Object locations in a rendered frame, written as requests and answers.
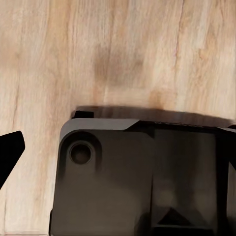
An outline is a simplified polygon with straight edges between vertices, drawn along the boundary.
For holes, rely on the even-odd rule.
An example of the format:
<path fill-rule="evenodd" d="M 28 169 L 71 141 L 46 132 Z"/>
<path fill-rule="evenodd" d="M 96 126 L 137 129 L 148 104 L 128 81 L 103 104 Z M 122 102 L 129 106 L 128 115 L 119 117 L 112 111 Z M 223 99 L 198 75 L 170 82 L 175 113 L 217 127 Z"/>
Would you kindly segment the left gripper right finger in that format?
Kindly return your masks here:
<path fill-rule="evenodd" d="M 236 170 L 236 133 L 224 131 L 220 148 Z"/>

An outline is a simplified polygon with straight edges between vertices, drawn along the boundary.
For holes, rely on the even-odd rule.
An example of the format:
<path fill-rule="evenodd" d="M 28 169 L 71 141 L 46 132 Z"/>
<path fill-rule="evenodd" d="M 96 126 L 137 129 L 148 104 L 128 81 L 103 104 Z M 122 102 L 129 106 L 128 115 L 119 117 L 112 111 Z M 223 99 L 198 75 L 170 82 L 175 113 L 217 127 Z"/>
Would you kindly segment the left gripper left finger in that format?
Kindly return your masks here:
<path fill-rule="evenodd" d="M 26 149 L 21 131 L 0 136 L 0 189 Z"/>

